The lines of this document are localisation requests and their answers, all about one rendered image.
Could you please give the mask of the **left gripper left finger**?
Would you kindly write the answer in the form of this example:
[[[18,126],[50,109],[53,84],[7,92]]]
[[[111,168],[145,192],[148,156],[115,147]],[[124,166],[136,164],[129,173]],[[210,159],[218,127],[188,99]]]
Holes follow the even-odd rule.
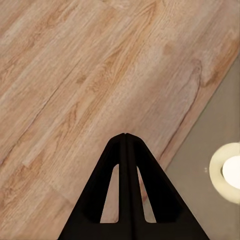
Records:
[[[114,166],[119,164],[119,221],[100,223]],[[111,138],[58,240],[133,240],[126,134]]]

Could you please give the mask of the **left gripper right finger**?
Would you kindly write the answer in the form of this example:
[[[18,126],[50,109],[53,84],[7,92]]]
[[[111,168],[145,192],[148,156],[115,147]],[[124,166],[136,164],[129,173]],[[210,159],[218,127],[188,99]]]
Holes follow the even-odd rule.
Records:
[[[133,240],[210,240],[145,142],[125,134]],[[137,167],[156,223],[145,220]]]

